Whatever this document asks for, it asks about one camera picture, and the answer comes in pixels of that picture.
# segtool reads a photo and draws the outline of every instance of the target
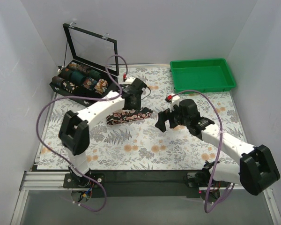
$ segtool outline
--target floral tablecloth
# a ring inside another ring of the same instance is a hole
[[[150,119],[107,125],[106,120],[99,122],[90,131],[90,145],[86,151],[91,169],[106,170],[175,170],[201,169],[205,160],[214,160],[217,148],[189,134],[183,126],[162,133],[155,128],[158,112],[169,104],[165,97],[173,93],[174,84],[170,68],[129,68],[128,76],[138,77],[150,86],[152,93],[145,98],[142,106],[154,110]],[[229,92],[207,93],[216,106],[223,121],[224,130],[244,141],[240,121],[233,106]],[[216,115],[209,103],[198,94],[181,95],[182,99],[192,98],[201,115],[218,124]],[[78,111],[84,106],[68,99],[55,103],[45,142],[55,151],[67,156],[65,148],[58,138],[58,132],[64,114],[68,110]],[[223,163],[235,163],[226,154],[221,153]],[[38,169],[67,169],[67,163],[52,154],[47,148],[41,150]]]

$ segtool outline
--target plastic tray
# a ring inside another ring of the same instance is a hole
[[[230,91],[236,82],[225,59],[184,60],[170,62],[176,92]]]

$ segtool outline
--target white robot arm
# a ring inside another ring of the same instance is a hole
[[[66,147],[70,162],[82,174],[90,175],[85,150],[89,146],[89,131],[108,115],[120,109],[139,110],[141,95],[147,85],[138,78],[128,78],[121,85],[122,96],[112,101],[98,101],[78,112],[68,111],[61,124],[59,138]],[[117,96],[116,91],[110,91],[104,98]],[[88,182],[76,170],[69,168],[74,180],[81,186]]]
[[[156,127],[166,131],[165,121],[170,128],[177,125],[186,126],[189,132],[199,139],[219,146],[220,129],[208,118],[200,116],[197,105],[191,99],[180,101],[179,96],[166,98],[171,103],[169,109],[159,112]],[[258,195],[280,178],[278,168],[269,148],[264,145],[255,147],[232,135],[223,132],[222,151],[236,161],[235,165],[219,163],[213,176],[215,181],[226,181],[242,185],[250,194]],[[210,178],[209,170],[213,163],[207,162],[202,169],[205,183]]]

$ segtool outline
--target white wall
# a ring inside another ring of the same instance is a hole
[[[281,0],[258,0],[228,63],[248,141],[269,147],[281,173]],[[281,180],[273,189],[281,213]]]
[[[0,0],[0,225],[10,223],[56,66],[20,0]]]
[[[226,58],[257,0],[21,1],[61,65],[66,44],[62,24],[73,20],[118,40],[118,52],[128,63]]]

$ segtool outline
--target fabric roll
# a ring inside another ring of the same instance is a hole
[[[70,93],[73,93],[78,88],[78,86],[69,81],[63,80],[61,88]]]
[[[72,75],[72,70],[68,69],[68,68],[62,68],[61,73],[60,73],[60,77],[66,79],[67,81],[71,80],[71,75]]]
[[[78,70],[79,64],[72,62],[72,63],[69,64],[68,67],[69,67],[69,69],[71,69],[71,70]]]
[[[101,73],[91,68],[88,68],[86,75],[95,79],[96,81],[101,79]]]
[[[96,93],[102,95],[107,90],[107,87],[108,87],[107,81],[104,79],[100,79],[98,83],[95,85],[94,89],[96,90]]]
[[[78,71],[74,71],[71,75],[70,81],[78,86],[82,85],[84,80],[86,79],[86,76],[84,76],[82,73]]]
[[[140,110],[120,110],[106,117],[108,125],[132,122],[150,118],[153,110],[143,107]]]
[[[57,87],[60,87],[61,88],[61,85],[62,85],[62,82],[64,81],[65,79],[63,79],[62,77],[59,77],[59,76],[54,76],[52,77],[52,83],[57,86]]]
[[[87,77],[85,79],[85,81],[83,82],[82,86],[89,89],[89,90],[93,90],[97,83],[98,82],[96,80],[94,80],[93,78]]]
[[[87,72],[88,69],[89,69],[89,67],[84,65],[84,64],[80,64],[79,67],[78,67],[78,71],[85,74],[85,75],[86,75],[86,72]]]

